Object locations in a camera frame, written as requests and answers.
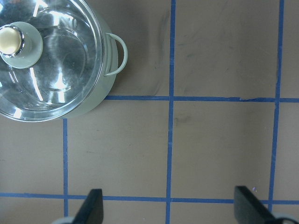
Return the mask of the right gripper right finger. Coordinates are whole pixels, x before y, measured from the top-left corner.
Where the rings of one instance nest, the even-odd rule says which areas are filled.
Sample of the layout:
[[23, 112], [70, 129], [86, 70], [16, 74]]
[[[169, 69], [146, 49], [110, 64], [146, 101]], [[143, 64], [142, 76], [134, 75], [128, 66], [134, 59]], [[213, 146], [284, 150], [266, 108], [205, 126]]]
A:
[[235, 186], [234, 216], [239, 224], [271, 224], [276, 220], [246, 186]]

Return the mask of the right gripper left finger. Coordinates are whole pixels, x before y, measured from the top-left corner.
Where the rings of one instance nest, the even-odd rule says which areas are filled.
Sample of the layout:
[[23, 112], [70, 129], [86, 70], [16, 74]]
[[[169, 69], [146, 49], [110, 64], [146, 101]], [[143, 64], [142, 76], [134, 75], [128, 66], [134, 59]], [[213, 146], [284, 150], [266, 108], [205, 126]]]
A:
[[102, 224], [104, 219], [102, 189], [92, 189], [77, 212], [74, 224]]

